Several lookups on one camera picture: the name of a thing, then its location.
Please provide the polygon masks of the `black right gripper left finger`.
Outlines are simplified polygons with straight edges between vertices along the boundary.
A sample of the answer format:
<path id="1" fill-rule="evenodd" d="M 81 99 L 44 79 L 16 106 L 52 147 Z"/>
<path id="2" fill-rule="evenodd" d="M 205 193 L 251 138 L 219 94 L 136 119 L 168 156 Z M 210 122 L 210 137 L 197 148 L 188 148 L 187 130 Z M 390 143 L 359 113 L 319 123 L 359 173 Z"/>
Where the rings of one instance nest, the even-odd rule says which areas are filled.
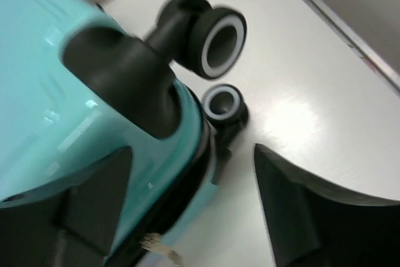
<path id="1" fill-rule="evenodd" d="M 102 266 L 110 253 L 133 151 L 1 201 L 1 266 Z"/>

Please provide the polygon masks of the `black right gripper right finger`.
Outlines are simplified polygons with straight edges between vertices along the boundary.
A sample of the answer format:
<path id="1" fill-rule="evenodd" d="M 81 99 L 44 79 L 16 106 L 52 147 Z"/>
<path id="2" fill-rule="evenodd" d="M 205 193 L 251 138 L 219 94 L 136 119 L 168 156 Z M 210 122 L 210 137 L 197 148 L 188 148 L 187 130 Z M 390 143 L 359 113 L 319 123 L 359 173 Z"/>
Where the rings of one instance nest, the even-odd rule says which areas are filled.
<path id="1" fill-rule="evenodd" d="M 276 266 L 398 266 L 399 202 L 334 184 L 254 146 Z"/>

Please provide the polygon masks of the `pink and teal suitcase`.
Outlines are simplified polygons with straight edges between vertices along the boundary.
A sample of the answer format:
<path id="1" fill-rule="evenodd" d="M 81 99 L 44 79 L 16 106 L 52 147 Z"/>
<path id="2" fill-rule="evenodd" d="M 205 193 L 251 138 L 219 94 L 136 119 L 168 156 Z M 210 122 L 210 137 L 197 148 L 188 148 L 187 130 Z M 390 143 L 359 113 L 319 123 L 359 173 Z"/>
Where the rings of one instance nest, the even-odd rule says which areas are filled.
<path id="1" fill-rule="evenodd" d="M 1 201 L 133 152 L 102 266 L 182 266 L 174 240 L 214 194 L 249 112 L 237 87 L 199 98 L 175 62 L 208 81 L 246 42 L 244 15 L 168 0 L 144 39 L 85 0 L 1 0 Z"/>

